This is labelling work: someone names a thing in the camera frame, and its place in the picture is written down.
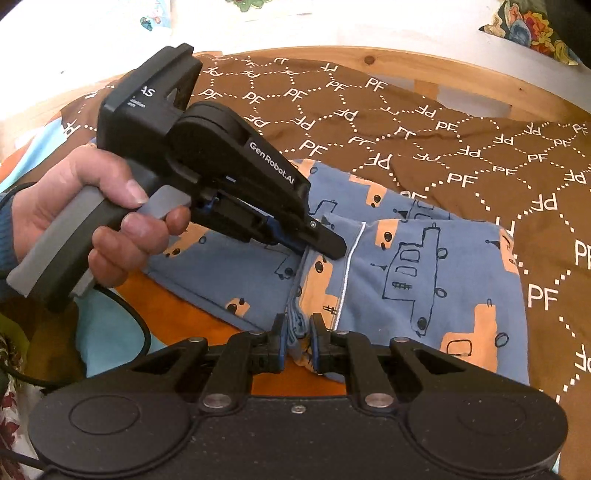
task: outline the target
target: fingernail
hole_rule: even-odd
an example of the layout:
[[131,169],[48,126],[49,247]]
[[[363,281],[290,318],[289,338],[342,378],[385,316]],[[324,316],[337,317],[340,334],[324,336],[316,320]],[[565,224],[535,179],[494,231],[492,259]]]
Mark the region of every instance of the fingernail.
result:
[[145,236],[150,227],[139,213],[128,213],[121,222],[121,229],[134,236]]
[[134,179],[128,181],[125,184],[125,188],[134,198],[134,200],[139,204],[143,205],[148,201],[148,196],[146,195],[146,192],[144,192],[144,189]]

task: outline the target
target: folded clothing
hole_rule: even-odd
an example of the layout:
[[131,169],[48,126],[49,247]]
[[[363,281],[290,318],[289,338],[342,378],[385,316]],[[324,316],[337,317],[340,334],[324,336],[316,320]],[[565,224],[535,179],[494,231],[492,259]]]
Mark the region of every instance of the folded clothing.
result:
[[309,317],[319,312],[329,329],[384,345],[408,336],[528,383],[525,307],[507,232],[318,161],[295,165],[311,183],[311,215],[345,239],[344,258],[310,248],[301,257],[191,224],[147,274],[243,330],[268,330],[287,312],[290,352],[305,367]]

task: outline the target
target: floral fabric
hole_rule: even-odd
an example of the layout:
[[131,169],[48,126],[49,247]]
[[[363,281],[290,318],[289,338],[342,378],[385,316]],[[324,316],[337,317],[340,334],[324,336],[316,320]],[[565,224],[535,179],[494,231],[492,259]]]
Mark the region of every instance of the floral fabric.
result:
[[480,30],[531,48],[567,65],[581,63],[550,25],[544,0],[505,0],[493,16],[492,23]]
[[[23,372],[27,350],[28,340],[21,328],[0,315],[0,362]],[[26,429],[27,410],[31,407],[31,398],[27,397],[30,397],[31,392],[27,392],[27,389],[12,377],[7,379],[4,377],[4,379],[8,387],[0,403],[0,449],[13,450],[36,458]],[[2,480],[32,480],[38,474],[39,471],[0,456]]]

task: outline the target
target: black cable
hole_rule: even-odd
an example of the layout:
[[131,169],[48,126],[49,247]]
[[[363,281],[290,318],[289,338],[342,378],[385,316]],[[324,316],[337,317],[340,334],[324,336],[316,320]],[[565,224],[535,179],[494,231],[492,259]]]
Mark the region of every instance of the black cable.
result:
[[47,465],[42,461],[27,455],[22,455],[21,453],[17,453],[14,450],[8,450],[4,448],[0,449],[0,456],[12,460],[13,462],[36,468],[37,470],[45,470],[45,468],[47,468]]
[[[12,188],[10,191],[8,191],[6,195],[0,200],[0,210],[15,194],[33,185],[35,185],[34,181],[29,183],[23,183],[22,185],[18,185]],[[0,280],[5,280],[9,273],[10,272],[0,272]],[[127,313],[129,313],[129,315],[131,315],[131,317],[138,324],[139,328],[142,330],[142,334],[144,335],[144,344],[142,345],[142,348],[139,351],[138,355],[134,358],[134,361],[147,355],[150,351],[150,347],[152,346],[152,335],[150,333],[148,325],[146,324],[145,320],[141,317],[141,315],[123,298],[119,297],[116,293],[113,293],[108,288],[104,288],[100,285],[95,285],[95,290],[100,291],[103,295],[109,297],[111,300],[118,303]],[[49,391],[57,390],[58,388],[62,388],[71,384],[71,382],[51,382],[47,380],[41,380],[39,378],[29,377],[28,375],[20,373],[18,370],[14,369],[10,365],[7,365],[5,362],[2,361],[0,361],[0,371],[3,371],[7,375],[10,375],[15,379],[20,380],[21,382],[33,385],[34,387],[44,388]]]

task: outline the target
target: gray grip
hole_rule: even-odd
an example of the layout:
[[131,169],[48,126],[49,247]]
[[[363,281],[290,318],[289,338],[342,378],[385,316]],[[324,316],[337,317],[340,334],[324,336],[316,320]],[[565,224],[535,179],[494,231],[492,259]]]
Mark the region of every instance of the gray grip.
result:
[[[7,278],[8,284],[21,295],[27,297],[41,273],[47,268],[49,262],[63,246],[64,242],[70,238],[82,220],[97,207],[103,198],[102,193],[96,187],[84,187],[77,195],[76,201],[70,202],[58,215],[35,243],[23,262],[10,273]],[[138,211],[144,215],[164,219],[168,212],[181,205],[190,207],[191,197],[169,185],[164,185]],[[56,236],[53,231],[58,231],[61,236]],[[46,241],[48,237],[51,237],[51,242]],[[95,278],[88,269],[72,289],[70,297],[82,297],[94,286]]]
[[104,199],[97,187],[83,187],[43,232],[23,261],[8,274],[8,285],[28,297],[51,260]]

